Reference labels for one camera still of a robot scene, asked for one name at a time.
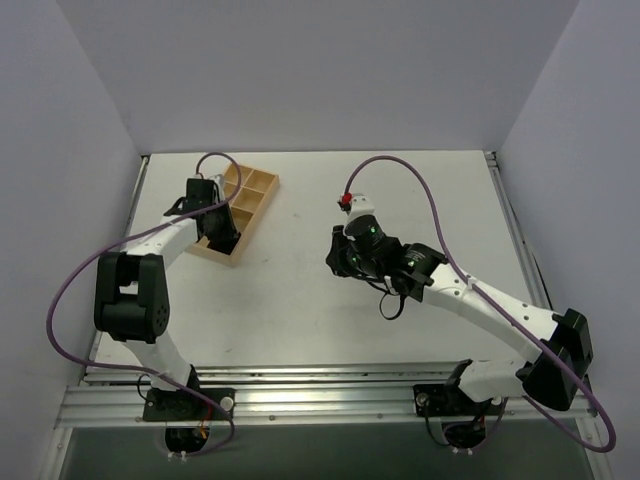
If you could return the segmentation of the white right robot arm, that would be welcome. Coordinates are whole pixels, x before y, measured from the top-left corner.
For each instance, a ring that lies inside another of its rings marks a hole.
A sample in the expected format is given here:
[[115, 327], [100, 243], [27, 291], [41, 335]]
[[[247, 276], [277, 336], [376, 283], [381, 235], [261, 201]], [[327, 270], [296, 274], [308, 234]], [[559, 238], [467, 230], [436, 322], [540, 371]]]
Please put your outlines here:
[[520, 301], [469, 275], [421, 243], [403, 244], [368, 221], [359, 233], [332, 229], [326, 263], [338, 277], [380, 284], [402, 300], [447, 310], [493, 335], [515, 353], [506, 360], [461, 361], [445, 383], [455, 412], [495, 398], [526, 397], [555, 411], [571, 407], [593, 358], [586, 318]]

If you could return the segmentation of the wooden compartment tray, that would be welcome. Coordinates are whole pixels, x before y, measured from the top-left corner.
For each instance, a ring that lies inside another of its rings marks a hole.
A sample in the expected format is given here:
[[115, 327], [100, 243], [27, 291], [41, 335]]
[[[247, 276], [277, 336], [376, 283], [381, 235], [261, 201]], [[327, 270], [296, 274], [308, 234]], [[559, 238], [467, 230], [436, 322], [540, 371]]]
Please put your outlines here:
[[187, 253], [230, 267], [239, 263], [280, 186], [277, 174], [244, 165], [240, 166], [240, 171], [238, 176], [235, 168], [228, 166], [223, 173], [226, 197], [240, 185], [238, 194], [229, 205], [235, 224], [241, 232], [233, 253], [227, 256], [209, 250], [204, 237], [190, 246]]

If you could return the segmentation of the black underwear with beige waistband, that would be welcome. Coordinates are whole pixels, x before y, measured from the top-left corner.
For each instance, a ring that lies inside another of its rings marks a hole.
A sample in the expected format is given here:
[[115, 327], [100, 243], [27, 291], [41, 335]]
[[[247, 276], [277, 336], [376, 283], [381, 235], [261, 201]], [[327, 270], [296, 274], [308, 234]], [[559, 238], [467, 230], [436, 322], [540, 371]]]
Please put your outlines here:
[[212, 251], [219, 252], [223, 255], [231, 255], [233, 250], [235, 249], [237, 243], [239, 241], [239, 237], [231, 238], [231, 239], [223, 239], [223, 240], [210, 240], [207, 248]]

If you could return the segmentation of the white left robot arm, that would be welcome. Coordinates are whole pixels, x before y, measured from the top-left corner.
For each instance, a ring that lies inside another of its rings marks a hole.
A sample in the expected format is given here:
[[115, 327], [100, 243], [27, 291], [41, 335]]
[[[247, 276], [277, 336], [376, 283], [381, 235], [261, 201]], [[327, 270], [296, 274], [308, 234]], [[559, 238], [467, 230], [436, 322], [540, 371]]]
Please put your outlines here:
[[190, 246], [205, 238], [237, 241], [227, 202], [215, 209], [188, 212], [177, 201], [163, 221], [131, 237], [121, 251], [99, 256], [94, 324], [125, 346], [152, 387], [167, 392], [165, 405], [179, 419], [194, 417], [202, 405], [195, 367], [179, 352], [168, 332], [171, 316], [166, 271]]

